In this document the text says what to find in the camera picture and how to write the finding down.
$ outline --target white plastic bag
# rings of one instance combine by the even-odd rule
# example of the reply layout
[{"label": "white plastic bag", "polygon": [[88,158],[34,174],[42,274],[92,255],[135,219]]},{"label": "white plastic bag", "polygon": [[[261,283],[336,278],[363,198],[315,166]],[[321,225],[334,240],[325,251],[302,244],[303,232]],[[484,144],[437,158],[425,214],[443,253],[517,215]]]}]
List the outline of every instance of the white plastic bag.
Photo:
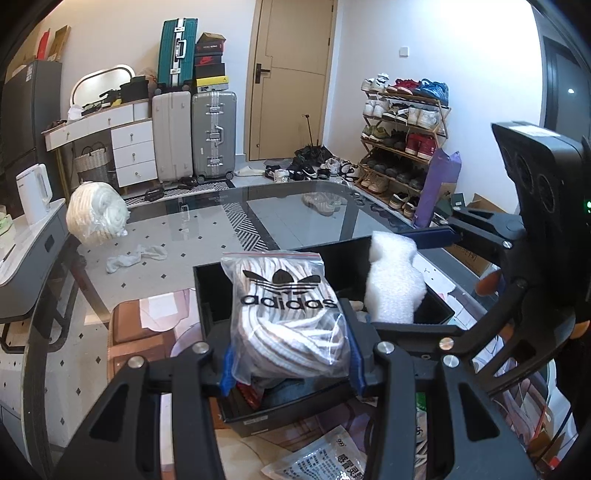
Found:
[{"label": "white plastic bag", "polygon": [[108,183],[88,181],[70,198],[66,223],[69,232],[90,247],[126,236],[129,210]]},{"label": "white plastic bag", "polygon": [[365,454],[339,425],[261,472],[273,480],[362,480],[366,461]]}]

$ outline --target wooden door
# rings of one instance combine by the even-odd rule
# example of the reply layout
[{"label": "wooden door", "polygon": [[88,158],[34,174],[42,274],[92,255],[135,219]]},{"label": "wooden door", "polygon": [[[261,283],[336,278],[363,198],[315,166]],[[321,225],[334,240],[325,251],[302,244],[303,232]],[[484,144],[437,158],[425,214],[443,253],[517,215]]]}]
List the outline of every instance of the wooden door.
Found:
[{"label": "wooden door", "polygon": [[250,160],[291,158],[320,136],[334,0],[263,0]]}]

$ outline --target purple bag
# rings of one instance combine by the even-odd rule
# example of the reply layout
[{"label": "purple bag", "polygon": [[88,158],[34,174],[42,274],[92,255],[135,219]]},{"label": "purple bag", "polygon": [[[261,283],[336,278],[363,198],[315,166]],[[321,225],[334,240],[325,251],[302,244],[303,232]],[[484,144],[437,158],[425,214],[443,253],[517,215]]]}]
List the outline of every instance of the purple bag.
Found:
[{"label": "purple bag", "polygon": [[435,150],[429,165],[429,172],[427,173],[421,199],[414,214],[414,225],[416,227],[425,228],[431,224],[441,185],[444,183],[457,183],[461,169],[462,159],[459,152],[447,155],[441,148]]}]

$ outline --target door handle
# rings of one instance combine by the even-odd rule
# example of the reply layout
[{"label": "door handle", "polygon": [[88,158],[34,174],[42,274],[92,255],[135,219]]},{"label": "door handle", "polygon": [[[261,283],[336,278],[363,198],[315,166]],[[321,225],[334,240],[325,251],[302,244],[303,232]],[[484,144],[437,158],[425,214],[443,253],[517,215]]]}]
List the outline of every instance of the door handle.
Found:
[{"label": "door handle", "polygon": [[261,82],[261,73],[271,73],[270,70],[265,70],[262,68],[262,63],[256,64],[256,71],[255,71],[255,83]]}]

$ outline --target glass table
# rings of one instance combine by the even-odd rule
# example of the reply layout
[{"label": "glass table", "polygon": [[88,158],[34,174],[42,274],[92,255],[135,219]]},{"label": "glass table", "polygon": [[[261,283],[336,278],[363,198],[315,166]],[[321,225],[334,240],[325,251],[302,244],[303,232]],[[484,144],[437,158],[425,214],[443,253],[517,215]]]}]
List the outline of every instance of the glass table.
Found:
[{"label": "glass table", "polygon": [[[308,206],[303,194],[310,192],[331,195],[335,211]],[[109,350],[116,343],[112,318],[117,305],[173,292],[194,294],[193,266],[218,262],[226,252],[300,249],[369,236],[373,231],[412,228],[400,214],[354,187],[326,181],[244,188],[218,182],[206,193],[139,204],[130,211],[125,237],[92,248],[68,238],[30,324],[19,322],[9,332],[8,339],[25,345],[24,354],[0,352],[0,368],[13,364],[15,373],[9,385],[12,394],[7,394],[5,383],[0,405],[20,420],[11,434],[19,437],[20,428],[17,443],[46,478],[118,368],[116,355]],[[157,245],[167,257],[143,258],[131,267],[106,272],[109,257],[129,255],[140,245]],[[424,257],[420,261],[426,281],[446,296],[460,323],[483,315],[485,310],[470,295]],[[463,278],[477,280],[453,261]],[[190,326],[169,336],[170,345]],[[15,389],[19,372],[21,385]]]}]

